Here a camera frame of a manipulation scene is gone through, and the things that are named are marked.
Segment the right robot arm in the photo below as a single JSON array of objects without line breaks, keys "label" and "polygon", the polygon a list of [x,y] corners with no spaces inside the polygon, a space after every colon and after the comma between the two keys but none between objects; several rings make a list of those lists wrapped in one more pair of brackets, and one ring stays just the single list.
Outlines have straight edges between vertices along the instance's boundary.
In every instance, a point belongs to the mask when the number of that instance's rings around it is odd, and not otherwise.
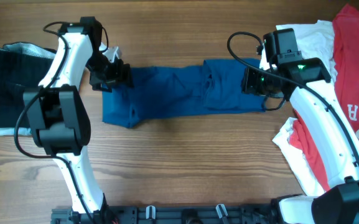
[{"label": "right robot arm", "polygon": [[325,65],[304,59],[292,29],[259,39],[267,69],[247,65],[243,93],[264,98],[281,94],[301,116],[322,159],[328,191],[272,200],[274,223],[359,223],[359,140],[344,115]]}]

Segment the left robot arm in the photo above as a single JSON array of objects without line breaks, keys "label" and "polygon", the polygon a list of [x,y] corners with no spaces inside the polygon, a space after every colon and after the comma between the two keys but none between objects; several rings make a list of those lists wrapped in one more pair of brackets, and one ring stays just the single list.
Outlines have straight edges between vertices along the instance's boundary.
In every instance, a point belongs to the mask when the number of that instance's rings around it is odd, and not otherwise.
[{"label": "left robot arm", "polygon": [[107,32],[95,17],[58,24],[57,53],[38,87],[24,92],[25,107],[16,124],[28,119],[35,144],[45,151],[37,158],[54,160],[69,189],[71,208],[52,210],[51,223],[119,223],[90,164],[91,123],[79,87],[84,69],[90,71],[93,90],[133,87],[131,69],[118,47],[102,43]]}]

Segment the blue polo shirt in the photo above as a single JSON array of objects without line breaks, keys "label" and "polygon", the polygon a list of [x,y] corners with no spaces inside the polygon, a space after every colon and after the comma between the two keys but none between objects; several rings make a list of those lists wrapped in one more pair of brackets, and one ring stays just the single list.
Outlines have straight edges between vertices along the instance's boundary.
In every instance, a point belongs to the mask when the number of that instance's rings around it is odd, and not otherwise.
[{"label": "blue polo shirt", "polygon": [[103,93],[105,123],[133,128],[147,119],[261,112],[263,97],[241,91],[246,66],[210,59],[202,65],[132,68],[132,88]]}]

